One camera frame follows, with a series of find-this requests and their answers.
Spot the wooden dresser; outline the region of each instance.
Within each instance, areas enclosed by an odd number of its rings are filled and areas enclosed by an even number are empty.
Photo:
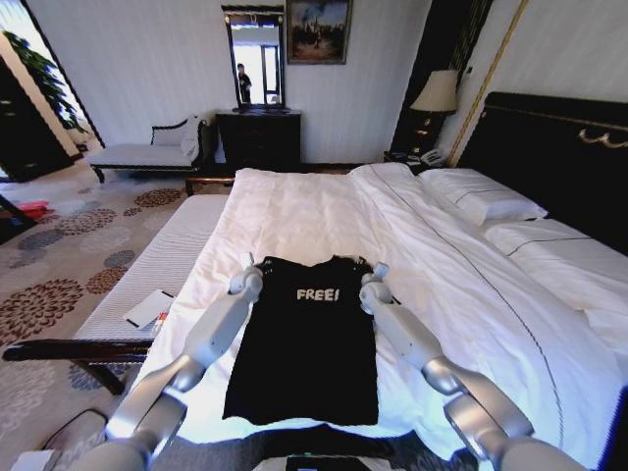
[[[288,171],[301,159],[301,113],[219,111],[225,159],[230,167]]]

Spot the chaise lounge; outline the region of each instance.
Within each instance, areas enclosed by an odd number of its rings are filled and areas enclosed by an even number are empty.
[[[190,116],[173,126],[154,126],[150,144],[118,144],[86,157],[101,183],[103,169],[196,173],[213,160],[216,125]]]

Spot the lamp shade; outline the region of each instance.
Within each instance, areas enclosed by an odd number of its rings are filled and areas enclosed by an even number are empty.
[[[432,71],[421,94],[410,106],[418,111],[455,111],[458,71]]]

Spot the white cushion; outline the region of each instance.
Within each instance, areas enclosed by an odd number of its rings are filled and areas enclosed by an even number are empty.
[[[198,155],[198,125],[201,118],[190,116],[185,123],[183,139],[181,141],[181,152],[192,162]]]
[[[628,257],[552,219],[496,225],[486,238],[565,304],[584,311],[628,379]]]
[[[120,144],[86,157],[91,165],[148,165],[189,167],[190,161],[174,145]]]
[[[169,130],[153,128],[153,145],[181,145],[185,135],[185,124]]]
[[[154,289],[177,295],[227,203],[222,194],[186,199],[122,279],[74,335],[74,339],[153,339],[152,325],[138,330],[122,320]]]
[[[471,222],[523,221],[543,218],[548,212],[534,201],[472,169],[435,169],[421,179],[464,211]]]

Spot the cable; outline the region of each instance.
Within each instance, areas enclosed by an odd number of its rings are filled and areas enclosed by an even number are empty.
[[[57,431],[52,434],[48,440],[46,440],[46,442],[41,446],[41,450],[45,450],[48,449],[48,446],[50,445],[50,442],[52,442],[61,432],[63,432],[66,427],[68,427],[70,424],[72,424],[75,420],[77,420],[81,415],[87,413],[87,412],[92,412],[94,414],[96,414],[97,416],[99,416],[102,420],[104,420],[105,424],[107,424],[107,422],[109,421],[109,417],[107,417],[105,414],[103,414],[102,412],[100,412],[97,409],[94,409],[92,407],[89,407],[88,409],[82,410],[81,412],[79,412],[77,415],[75,415],[72,419],[70,419],[68,422],[66,422],[65,424],[63,424],[61,427],[59,427],[57,429]]]

